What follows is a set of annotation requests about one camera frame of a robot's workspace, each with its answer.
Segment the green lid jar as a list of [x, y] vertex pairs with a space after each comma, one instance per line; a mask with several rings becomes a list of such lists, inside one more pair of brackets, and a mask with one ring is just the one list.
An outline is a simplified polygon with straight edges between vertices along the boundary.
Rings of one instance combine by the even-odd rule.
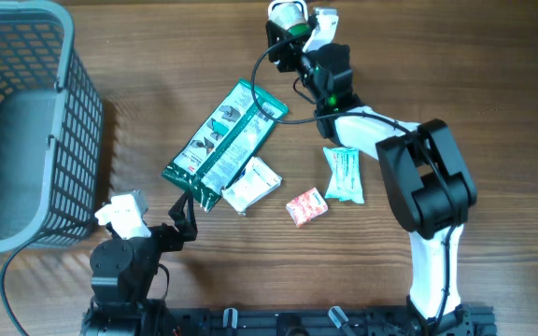
[[309, 29], [308, 19], [303, 16], [299, 8], [294, 4], [284, 4], [277, 7], [268, 16], [268, 20], [292, 35], [298, 35]]

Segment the white paper packet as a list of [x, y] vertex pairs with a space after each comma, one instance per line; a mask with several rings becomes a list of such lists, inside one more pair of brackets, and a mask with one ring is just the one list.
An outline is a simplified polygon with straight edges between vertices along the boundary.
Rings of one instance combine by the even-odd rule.
[[277, 189], [282, 177], [261, 158], [252, 157], [241, 175], [221, 192], [222, 198], [241, 216], [255, 202]]

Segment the green gloves packet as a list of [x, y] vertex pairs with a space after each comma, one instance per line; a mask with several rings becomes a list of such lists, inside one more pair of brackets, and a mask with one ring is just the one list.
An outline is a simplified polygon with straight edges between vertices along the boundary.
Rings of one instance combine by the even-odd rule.
[[189, 191], [208, 212], [255, 155], [288, 107], [260, 87], [240, 79], [210, 113], [162, 177]]

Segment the small red white carton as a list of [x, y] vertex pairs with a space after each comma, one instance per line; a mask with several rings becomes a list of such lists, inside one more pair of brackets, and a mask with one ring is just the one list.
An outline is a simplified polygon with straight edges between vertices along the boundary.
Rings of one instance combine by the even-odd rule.
[[317, 188], [304, 192], [286, 204], [286, 210], [298, 228], [315, 217], [325, 214], [328, 209], [328, 204]]

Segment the teal tissue packet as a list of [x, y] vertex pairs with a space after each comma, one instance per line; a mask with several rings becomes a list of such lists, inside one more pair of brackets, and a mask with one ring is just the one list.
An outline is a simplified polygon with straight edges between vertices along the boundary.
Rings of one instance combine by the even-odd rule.
[[325, 197], [364, 204], [359, 151], [349, 147], [325, 147], [323, 153], [332, 171]]

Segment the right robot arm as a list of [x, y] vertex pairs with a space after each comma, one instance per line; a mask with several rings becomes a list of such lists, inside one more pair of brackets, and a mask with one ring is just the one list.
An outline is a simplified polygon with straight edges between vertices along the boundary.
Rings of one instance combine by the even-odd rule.
[[352, 88], [350, 49], [329, 41], [309, 49], [316, 17], [265, 24], [264, 57], [279, 72], [295, 72], [315, 106], [322, 137], [357, 149], [380, 166], [392, 214], [410, 237], [413, 280], [402, 328], [407, 335], [447, 335], [472, 326], [457, 290], [463, 225], [477, 189], [447, 125], [383, 117]]

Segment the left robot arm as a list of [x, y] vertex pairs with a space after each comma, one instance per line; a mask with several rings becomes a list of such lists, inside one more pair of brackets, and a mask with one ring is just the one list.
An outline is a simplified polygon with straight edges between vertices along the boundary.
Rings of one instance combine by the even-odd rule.
[[168, 211], [174, 221], [149, 227], [143, 216], [149, 209], [140, 190], [110, 198], [95, 213], [99, 225], [111, 238], [92, 252], [93, 296], [81, 322], [82, 335], [179, 335], [177, 320], [165, 297], [148, 297], [158, 271], [169, 273], [160, 263], [167, 252], [180, 251], [197, 238], [193, 197], [184, 192]]

